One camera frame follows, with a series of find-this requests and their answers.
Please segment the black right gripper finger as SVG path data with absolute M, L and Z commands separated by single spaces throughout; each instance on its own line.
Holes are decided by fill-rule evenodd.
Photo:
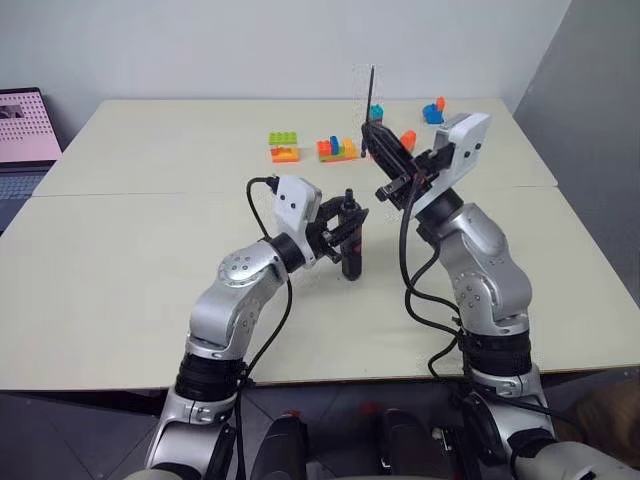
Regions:
M 363 123 L 361 133 L 364 150 L 389 177 L 396 187 L 404 187 L 409 182 L 409 151 L 400 139 L 380 123 Z
M 415 174 L 413 156 L 386 126 L 367 123 L 367 150 L 385 174 Z

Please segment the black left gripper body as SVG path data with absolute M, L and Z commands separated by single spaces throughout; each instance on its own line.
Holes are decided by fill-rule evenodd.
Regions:
M 306 238 L 313 254 L 317 259 L 327 257 L 334 264 L 337 264 L 340 262 L 336 261 L 334 257 L 334 255 L 337 253 L 337 250 L 335 249 L 335 247 L 331 249 L 327 246 L 326 231 L 328 229 L 335 228 L 338 225 L 338 219 L 336 218 L 336 216 L 323 216 L 322 203 L 318 208 L 315 219 L 309 222 L 306 227 Z

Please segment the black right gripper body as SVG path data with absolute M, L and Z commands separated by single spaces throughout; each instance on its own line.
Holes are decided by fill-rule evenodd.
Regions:
M 388 184 L 377 189 L 376 198 L 381 202 L 390 201 L 397 209 L 404 209 L 409 202 L 413 186 L 418 185 L 417 191 L 419 193 L 430 190 L 440 172 L 451 167 L 453 154 L 453 143 L 448 143 L 438 149 L 425 150 L 413 157 L 416 173 L 409 174 L 409 182 L 404 187 L 396 187 L 390 180 Z

